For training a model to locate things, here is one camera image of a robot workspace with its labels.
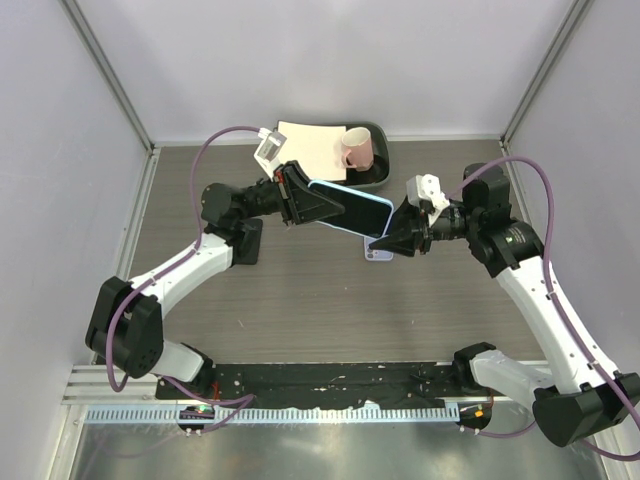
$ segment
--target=dark wood surface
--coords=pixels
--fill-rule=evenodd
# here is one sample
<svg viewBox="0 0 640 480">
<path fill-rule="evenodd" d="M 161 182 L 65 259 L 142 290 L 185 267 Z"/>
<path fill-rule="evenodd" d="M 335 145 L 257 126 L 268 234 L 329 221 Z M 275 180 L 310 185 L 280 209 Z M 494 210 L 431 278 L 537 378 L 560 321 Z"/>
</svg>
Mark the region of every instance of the dark wood surface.
<svg viewBox="0 0 640 480">
<path fill-rule="evenodd" d="M 210 148 L 198 196 L 212 182 L 248 186 L 259 178 L 255 148 Z M 188 178 L 196 150 L 162 150 L 132 275 L 195 238 Z M 501 155 L 491 140 L 396 142 L 390 152 L 391 179 L 378 194 L 396 207 L 414 175 L 437 175 L 447 191 L 466 165 Z M 516 359 L 543 358 L 520 312 L 464 240 L 434 243 L 423 257 L 372 263 L 359 237 L 319 224 L 287 228 L 279 215 L 264 221 L 258 265 L 205 282 L 167 317 L 168 338 L 219 362 L 444 361 L 478 341 Z"/>
</svg>

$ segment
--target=pink mug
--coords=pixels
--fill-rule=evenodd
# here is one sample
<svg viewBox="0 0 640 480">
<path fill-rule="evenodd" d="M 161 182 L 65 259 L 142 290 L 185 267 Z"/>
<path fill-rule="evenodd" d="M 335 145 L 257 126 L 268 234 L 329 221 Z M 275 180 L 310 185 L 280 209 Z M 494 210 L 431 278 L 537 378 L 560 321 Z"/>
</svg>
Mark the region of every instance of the pink mug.
<svg viewBox="0 0 640 480">
<path fill-rule="evenodd" d="M 368 129 L 356 127 L 342 135 L 342 164 L 345 168 L 355 168 L 359 172 L 371 168 L 373 145 Z"/>
</svg>

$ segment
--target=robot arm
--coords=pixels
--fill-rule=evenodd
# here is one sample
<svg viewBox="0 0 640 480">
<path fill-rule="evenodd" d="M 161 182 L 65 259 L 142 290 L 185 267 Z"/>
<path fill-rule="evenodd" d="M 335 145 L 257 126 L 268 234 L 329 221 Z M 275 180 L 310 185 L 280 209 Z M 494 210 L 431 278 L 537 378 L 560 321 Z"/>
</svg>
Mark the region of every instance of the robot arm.
<svg viewBox="0 0 640 480">
<path fill-rule="evenodd" d="M 465 178 L 482 164 L 467 167 Z M 522 312 L 549 362 L 551 374 L 516 362 L 493 345 L 480 343 L 454 356 L 460 383 L 489 387 L 533 412 L 547 438 L 565 446 L 624 419 L 627 410 L 578 348 L 549 298 L 543 276 L 543 245 L 530 225 L 510 217 L 509 180 L 494 167 L 463 190 L 463 201 L 444 197 L 433 176 L 407 183 L 407 198 L 394 213 L 386 237 L 371 248 L 405 256 L 424 254 L 434 240 L 465 238 L 472 255 Z M 602 368 L 635 405 L 640 378 L 621 374 L 598 347 L 564 295 L 553 270 L 553 294 Z"/>
<path fill-rule="evenodd" d="M 109 325 L 124 299 L 152 281 L 127 306 L 113 337 L 113 362 L 132 378 L 147 373 L 174 377 L 191 391 L 207 395 L 214 378 L 213 361 L 196 349 L 164 338 L 163 319 L 171 309 L 213 275 L 237 264 L 258 260 L 262 221 L 255 217 L 280 213 L 286 224 L 300 225 L 344 213 L 344 207 L 309 190 L 309 179 L 297 162 L 280 165 L 271 136 L 265 135 L 256 159 L 269 180 L 247 188 L 214 183 L 202 197 L 207 226 L 199 241 L 157 268 L 130 281 L 117 277 L 101 287 L 85 343 L 106 356 Z M 277 136 L 276 147 L 282 145 Z"/>
</svg>

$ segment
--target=smartphone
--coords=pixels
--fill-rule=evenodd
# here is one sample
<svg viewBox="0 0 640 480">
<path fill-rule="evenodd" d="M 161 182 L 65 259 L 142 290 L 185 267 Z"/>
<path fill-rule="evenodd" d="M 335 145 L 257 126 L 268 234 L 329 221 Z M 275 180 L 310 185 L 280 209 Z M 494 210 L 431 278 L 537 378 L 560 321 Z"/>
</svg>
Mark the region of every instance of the smartphone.
<svg viewBox="0 0 640 480">
<path fill-rule="evenodd" d="M 335 200 L 345 208 L 343 214 L 325 218 L 320 223 L 370 238 L 380 238 L 387 231 L 393 215 L 393 203 L 390 200 L 323 180 L 312 180 L 309 189 Z"/>
</svg>

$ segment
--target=white paper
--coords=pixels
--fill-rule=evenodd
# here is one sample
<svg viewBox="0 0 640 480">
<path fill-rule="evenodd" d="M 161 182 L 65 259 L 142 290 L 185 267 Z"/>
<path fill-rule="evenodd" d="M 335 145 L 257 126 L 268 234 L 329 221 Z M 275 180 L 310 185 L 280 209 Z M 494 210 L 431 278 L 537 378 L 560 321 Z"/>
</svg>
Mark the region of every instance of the white paper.
<svg viewBox="0 0 640 480">
<path fill-rule="evenodd" d="M 345 126 L 278 122 L 278 132 L 287 137 L 278 159 L 281 163 L 297 160 L 310 180 L 346 180 L 347 170 L 342 165 L 342 135 L 346 131 Z"/>
</svg>

